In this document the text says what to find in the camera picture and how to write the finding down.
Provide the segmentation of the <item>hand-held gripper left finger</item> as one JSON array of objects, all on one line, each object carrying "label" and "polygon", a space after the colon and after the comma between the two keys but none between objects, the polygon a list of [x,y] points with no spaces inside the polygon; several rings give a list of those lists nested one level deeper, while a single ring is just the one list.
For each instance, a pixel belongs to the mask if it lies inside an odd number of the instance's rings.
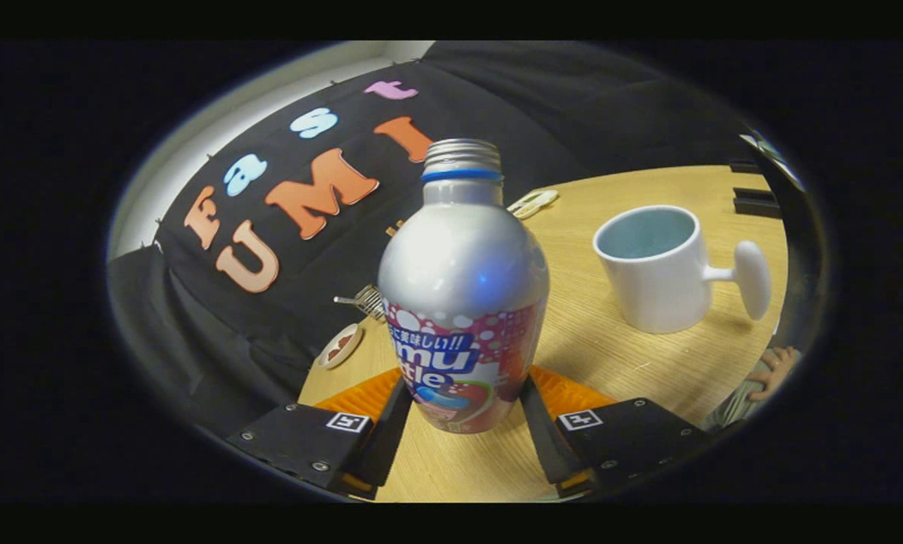
[{"label": "hand-held gripper left finger", "polygon": [[316,405],[275,407],[226,441],[300,482],[373,500],[388,482],[411,406],[402,372],[388,369]]}]

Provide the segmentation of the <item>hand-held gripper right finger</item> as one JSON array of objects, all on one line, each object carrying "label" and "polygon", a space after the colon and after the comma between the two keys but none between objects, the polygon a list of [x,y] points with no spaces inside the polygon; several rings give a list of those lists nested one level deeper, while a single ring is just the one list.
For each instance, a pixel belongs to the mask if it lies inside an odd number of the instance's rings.
[{"label": "hand-held gripper right finger", "polygon": [[651,399],[615,400],[538,365],[520,400],[539,464],[559,499],[634,486],[713,440]]}]

